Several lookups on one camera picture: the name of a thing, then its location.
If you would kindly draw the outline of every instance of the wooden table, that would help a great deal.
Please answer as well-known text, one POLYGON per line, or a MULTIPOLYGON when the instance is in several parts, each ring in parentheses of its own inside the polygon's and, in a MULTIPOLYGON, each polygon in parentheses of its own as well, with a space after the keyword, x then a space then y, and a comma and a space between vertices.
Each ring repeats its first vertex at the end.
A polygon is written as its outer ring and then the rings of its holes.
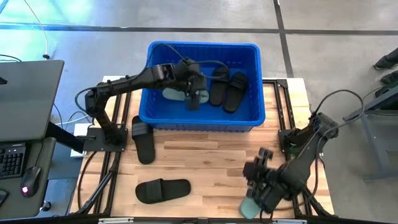
MULTIPOLYGON (((293 107, 294 119, 298 128, 308 124, 310 114, 304 81, 301 78, 287 79, 293 107)), ((282 106, 285 99, 282 89, 282 106)), ((127 128, 131 136, 131 120, 138 115, 141 91, 132 93, 127 128)), ((246 194, 246 179, 242 176, 243 165, 252 161, 260 147, 274 151, 270 166, 279 167, 285 162, 279 150, 277 131, 279 120, 272 85, 264 85, 266 121, 248 133, 218 133, 198 131, 154 131, 156 160, 150 165, 138 161, 134 141, 128 137, 126 150, 122 153, 118 180, 113 201, 113 217, 208 217, 242 218, 239 204, 246 194), (154 179, 188 179, 192 185, 191 194, 168 202, 146 205, 138 201, 137 184, 154 179)), ((114 98, 110 99, 106 111, 112 116, 114 98)), ((123 107, 118 116, 121 119, 123 107)), ((95 155, 88 165, 81 186, 82 204, 98 185, 104 153, 95 155)), ((88 156, 83 160, 84 166, 88 156)), ((325 171, 319 164, 319 186, 316 194, 325 210, 333 213, 325 171)), ((308 180, 313 189, 315 175, 308 180)), ((106 204, 108 188, 104 191, 101 211, 106 204)), ((71 212, 78 210, 77 194, 72 202, 71 212)), ((292 206, 292 202, 281 201, 279 207, 292 206)), ((293 211, 275 212, 274 218, 292 218, 293 211)))

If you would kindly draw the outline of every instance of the black slipper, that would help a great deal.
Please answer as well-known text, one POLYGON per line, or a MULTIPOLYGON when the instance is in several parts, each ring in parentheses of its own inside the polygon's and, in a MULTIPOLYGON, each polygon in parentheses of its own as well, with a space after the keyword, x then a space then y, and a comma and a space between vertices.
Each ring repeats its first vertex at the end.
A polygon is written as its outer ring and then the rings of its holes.
POLYGON ((155 160, 154 129, 143 123, 138 116, 132 118, 132 139, 136 143, 138 160, 150 164, 155 160))
POLYGON ((157 179, 144 182, 136 187, 136 195, 140 202, 153 204, 187 196, 191 192, 191 183, 185 179, 157 179))
POLYGON ((225 90, 229 84, 229 71, 226 67, 219 67, 213 72, 213 77, 219 77, 211 82, 209 104, 220 106, 223 103, 225 90))
POLYGON ((226 99, 223 108, 228 113, 234 113, 243 99, 246 88, 248 87, 248 79, 241 72, 236 72, 229 83, 226 91, 226 99))

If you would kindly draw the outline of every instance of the keyboard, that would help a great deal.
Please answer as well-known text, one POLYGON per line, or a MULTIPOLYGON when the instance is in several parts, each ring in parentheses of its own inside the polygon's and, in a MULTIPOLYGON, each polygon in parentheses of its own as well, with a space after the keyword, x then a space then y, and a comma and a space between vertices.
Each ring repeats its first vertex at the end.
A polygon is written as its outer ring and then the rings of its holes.
POLYGON ((0 180, 22 175, 25 151, 25 143, 0 144, 0 180))

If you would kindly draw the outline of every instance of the gray floor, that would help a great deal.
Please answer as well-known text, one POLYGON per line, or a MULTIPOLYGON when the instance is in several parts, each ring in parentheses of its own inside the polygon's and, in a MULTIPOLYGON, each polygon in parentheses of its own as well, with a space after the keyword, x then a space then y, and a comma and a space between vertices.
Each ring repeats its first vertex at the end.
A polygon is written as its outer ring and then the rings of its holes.
MULTIPOLYGON (((278 29, 272 0, 73 0, 30 1, 44 24, 105 27, 240 28, 246 33, 209 32, 78 32, 48 31, 49 54, 65 61, 56 104, 66 120, 76 111, 73 97, 78 90, 95 85, 104 75, 135 74, 142 69, 147 47, 155 40, 252 42, 259 46, 264 77, 287 77, 284 41, 278 33, 250 29, 278 29)), ((280 0, 285 29, 300 30, 398 30, 395 0, 280 0)), ((35 22, 23 1, 10 1, 0 22, 35 22)), ((372 64, 395 49, 398 35, 303 35, 287 34, 294 77, 305 79, 308 97, 316 107, 327 93, 347 88, 365 95, 378 87, 378 80, 391 71, 375 71, 372 64)), ((0 53, 22 60, 41 60, 43 33, 35 30, 0 29, 0 53)), ((340 94, 321 110, 336 121, 359 107, 354 97, 340 94)), ((326 175, 335 213, 345 218, 396 223, 398 180, 365 184, 362 178, 375 171, 373 154, 361 123, 341 128, 340 136, 325 146, 326 175)), ((66 170, 67 152, 58 147, 51 181, 64 184, 65 195, 56 188, 47 192, 57 209, 66 211, 78 175, 79 160, 66 170)))

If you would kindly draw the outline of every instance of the slide sandal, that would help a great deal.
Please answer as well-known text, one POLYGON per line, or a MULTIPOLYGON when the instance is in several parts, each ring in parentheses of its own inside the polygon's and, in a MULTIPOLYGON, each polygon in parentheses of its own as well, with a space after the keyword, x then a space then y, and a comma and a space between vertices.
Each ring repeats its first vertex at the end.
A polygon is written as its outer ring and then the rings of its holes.
POLYGON ((220 79, 211 82, 209 104, 220 106, 223 104, 225 90, 229 85, 229 72, 226 67, 219 67, 214 70, 213 77, 220 77, 220 79))
POLYGON ((226 99, 223 108, 227 113, 234 113, 243 99, 248 86, 248 79, 241 72, 236 72, 229 83, 226 91, 226 99))
POLYGON ((191 192, 191 183, 185 179, 157 179, 141 183, 136 187, 140 202, 153 204, 187 196, 191 192))
POLYGON ((245 197, 239 206, 239 213, 247 219, 256 217, 261 211, 261 208, 255 203, 253 198, 245 197))
POLYGON ((132 118, 132 139, 136 143, 138 160, 150 164, 155 160, 154 129, 138 116, 132 118))
MULTIPOLYGON (((162 91, 164 98, 175 101, 185 101, 188 98, 183 91, 177 91, 172 88, 165 88, 162 91)), ((207 90, 199 90, 199 103, 207 103, 209 100, 209 92, 207 90)))

